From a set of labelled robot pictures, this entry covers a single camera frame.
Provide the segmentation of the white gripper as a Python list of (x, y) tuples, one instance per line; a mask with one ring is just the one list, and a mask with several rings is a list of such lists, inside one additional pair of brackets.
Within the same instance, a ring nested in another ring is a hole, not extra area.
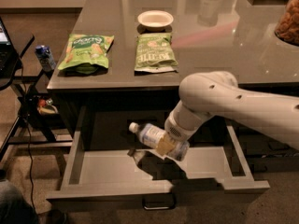
[[(193, 112), (179, 101), (166, 119), (164, 129), (175, 140), (187, 141), (205, 122), (212, 118), (213, 115), (207, 112)], [(176, 141), (168, 134), (166, 133), (156, 146), (156, 151), (161, 156), (167, 154), (176, 146)]]

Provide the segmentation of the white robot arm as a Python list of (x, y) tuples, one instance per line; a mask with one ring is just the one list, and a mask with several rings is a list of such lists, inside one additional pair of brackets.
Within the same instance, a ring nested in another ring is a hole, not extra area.
[(240, 89), (235, 76), (225, 71), (186, 76), (178, 95), (179, 102), (164, 123), (178, 141), (188, 140), (219, 116), (299, 149), (298, 97)]

